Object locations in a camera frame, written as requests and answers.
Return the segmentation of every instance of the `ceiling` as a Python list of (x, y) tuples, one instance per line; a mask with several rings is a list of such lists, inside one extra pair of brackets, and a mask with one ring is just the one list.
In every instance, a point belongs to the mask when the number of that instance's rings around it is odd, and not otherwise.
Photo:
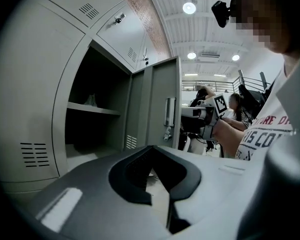
[[(192, 0), (152, 0), (162, 20), (169, 47), (173, 56), (180, 56), (182, 73), (198, 73), (199, 76), (223, 74), (229, 76), (240, 66), (249, 53), (251, 43), (245, 43), (228, 24), (218, 26), (211, 7), (218, 0), (196, 0), (196, 12), (186, 14), (184, 3)], [(230, 0), (221, 0), (227, 6)], [(197, 57), (188, 59), (195, 52)], [(200, 61), (201, 53), (219, 54), (217, 62)], [(240, 55), (239, 61), (232, 61), (233, 55)]]

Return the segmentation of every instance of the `open locker door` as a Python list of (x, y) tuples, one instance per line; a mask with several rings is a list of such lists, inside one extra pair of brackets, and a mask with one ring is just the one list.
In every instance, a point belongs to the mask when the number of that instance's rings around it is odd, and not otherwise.
[(180, 58), (131, 75), (124, 149), (147, 145), (178, 148), (181, 123)]

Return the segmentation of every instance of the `metal railing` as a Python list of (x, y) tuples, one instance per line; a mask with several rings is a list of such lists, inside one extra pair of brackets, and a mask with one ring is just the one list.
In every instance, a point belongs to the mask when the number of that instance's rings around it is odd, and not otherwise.
[(238, 93), (239, 85), (244, 85), (248, 90), (264, 92), (268, 85), (270, 85), (270, 83), (266, 82), (265, 74), (263, 72), (260, 72), (261, 80), (244, 77), (241, 70), (239, 70), (238, 72), (239, 77), (233, 82), (212, 80), (182, 80), (182, 90), (198, 91), (200, 85), (205, 85), (209, 86), (214, 92)]

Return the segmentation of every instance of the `striped shirt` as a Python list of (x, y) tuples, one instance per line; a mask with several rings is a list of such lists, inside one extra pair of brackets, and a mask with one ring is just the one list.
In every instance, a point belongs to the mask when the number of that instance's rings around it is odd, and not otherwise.
[[(229, 114), (228, 118), (231, 118), (231, 119), (237, 121), (237, 115), (234, 111)], [(241, 111), (241, 122), (244, 124), (244, 126), (246, 128), (248, 128), (250, 126), (249, 118), (243, 111)]]

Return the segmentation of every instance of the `neck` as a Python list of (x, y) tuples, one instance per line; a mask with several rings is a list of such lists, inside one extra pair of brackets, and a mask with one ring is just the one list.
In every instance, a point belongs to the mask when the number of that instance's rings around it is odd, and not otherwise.
[(284, 58), (284, 73), (288, 78), (294, 71), (295, 66), (300, 59), (300, 49), (283, 54)]

